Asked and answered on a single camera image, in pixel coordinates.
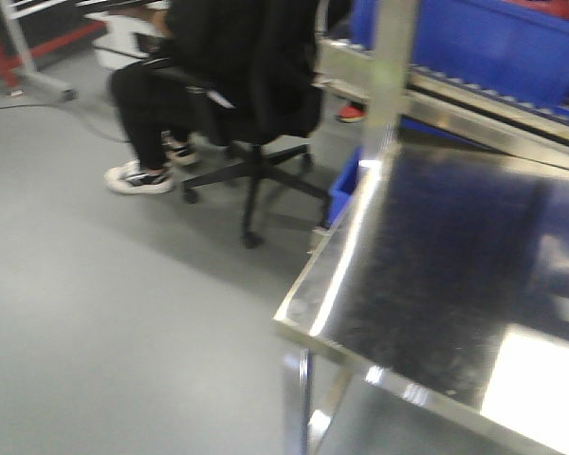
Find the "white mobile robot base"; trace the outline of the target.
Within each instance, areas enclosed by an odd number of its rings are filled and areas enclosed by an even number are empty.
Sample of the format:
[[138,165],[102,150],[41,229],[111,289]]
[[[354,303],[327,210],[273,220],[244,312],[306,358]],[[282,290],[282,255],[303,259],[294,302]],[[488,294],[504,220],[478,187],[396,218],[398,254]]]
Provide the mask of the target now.
[[149,7],[166,9],[170,1],[77,1],[76,7],[85,17],[104,22],[107,34],[93,42],[101,66],[119,69],[144,60],[161,44],[162,36],[150,24],[139,19],[113,15],[115,9]]

